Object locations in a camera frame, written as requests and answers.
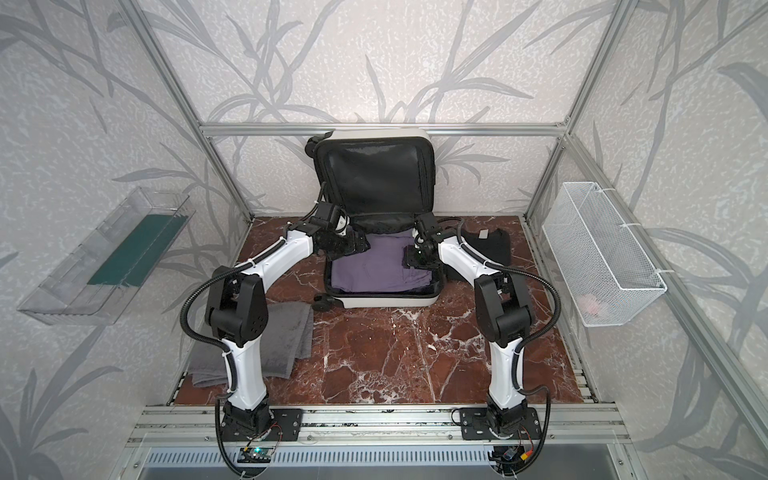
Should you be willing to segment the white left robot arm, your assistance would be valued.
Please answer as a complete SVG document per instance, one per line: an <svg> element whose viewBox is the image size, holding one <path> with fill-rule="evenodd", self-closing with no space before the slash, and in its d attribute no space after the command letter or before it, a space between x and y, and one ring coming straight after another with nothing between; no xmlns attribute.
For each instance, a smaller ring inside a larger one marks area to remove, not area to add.
<svg viewBox="0 0 768 480"><path fill-rule="evenodd" d="M317 200L300 220L258 255L221 267L184 301L185 335L221 351L227 373L225 413L252 425L269 417L261 369L261 337L268 324L266 293L296 263L319 252L338 258L367 249L342 207Z"/></svg>

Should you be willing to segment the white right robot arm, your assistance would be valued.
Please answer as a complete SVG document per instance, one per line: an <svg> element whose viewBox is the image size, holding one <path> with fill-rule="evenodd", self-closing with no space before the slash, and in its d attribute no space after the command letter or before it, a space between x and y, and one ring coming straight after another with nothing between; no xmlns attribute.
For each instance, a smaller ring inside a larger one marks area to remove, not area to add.
<svg viewBox="0 0 768 480"><path fill-rule="evenodd" d="M489 410L503 417L523 410L527 398L546 387L523 387L525 348L557 324L562 301L556 288L544 278L518 268L499 264L472 247L462 236L463 221L445 228L431 213L415 218L414 245L407 249L405 262L412 268L447 265L473 286L478 328L491 345ZM551 295L550 320L539 330L535 321L527 281L543 286Z"/></svg>

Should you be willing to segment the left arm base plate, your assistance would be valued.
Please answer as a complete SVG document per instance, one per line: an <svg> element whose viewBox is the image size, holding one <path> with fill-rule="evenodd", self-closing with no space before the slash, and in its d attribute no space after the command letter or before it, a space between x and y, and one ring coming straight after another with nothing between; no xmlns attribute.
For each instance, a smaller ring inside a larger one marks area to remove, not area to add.
<svg viewBox="0 0 768 480"><path fill-rule="evenodd" d="M299 408L262 408L251 412L226 405L220 437L223 442L294 442L299 437L303 413Z"/></svg>

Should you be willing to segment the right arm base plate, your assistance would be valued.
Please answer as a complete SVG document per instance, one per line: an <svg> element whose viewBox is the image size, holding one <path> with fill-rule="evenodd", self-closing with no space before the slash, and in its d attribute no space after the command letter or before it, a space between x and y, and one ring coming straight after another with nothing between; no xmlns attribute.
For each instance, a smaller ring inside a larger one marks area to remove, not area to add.
<svg viewBox="0 0 768 480"><path fill-rule="evenodd" d="M455 422L461 429L463 440L538 440L542 436L544 420L535 408L519 405L500 412L490 406L459 408Z"/></svg>

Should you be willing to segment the purple trousers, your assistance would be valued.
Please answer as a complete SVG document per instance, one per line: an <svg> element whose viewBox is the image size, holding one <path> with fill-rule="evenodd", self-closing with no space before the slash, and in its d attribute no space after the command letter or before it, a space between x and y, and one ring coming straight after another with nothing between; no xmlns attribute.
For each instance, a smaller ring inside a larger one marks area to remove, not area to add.
<svg viewBox="0 0 768 480"><path fill-rule="evenodd" d="M369 234L370 248L331 262L330 286L345 293L398 293L427 287L429 270L404 266L405 250L414 245L411 231Z"/></svg>

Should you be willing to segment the black shirt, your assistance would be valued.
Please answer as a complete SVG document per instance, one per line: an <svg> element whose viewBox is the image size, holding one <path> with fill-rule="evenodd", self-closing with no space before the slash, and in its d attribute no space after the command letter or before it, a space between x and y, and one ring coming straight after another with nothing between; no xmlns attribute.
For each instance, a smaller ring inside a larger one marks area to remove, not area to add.
<svg viewBox="0 0 768 480"><path fill-rule="evenodd" d="M478 232L462 231L462 238L487 259L504 265L511 265L510 234L503 229L481 229Z"/></svg>

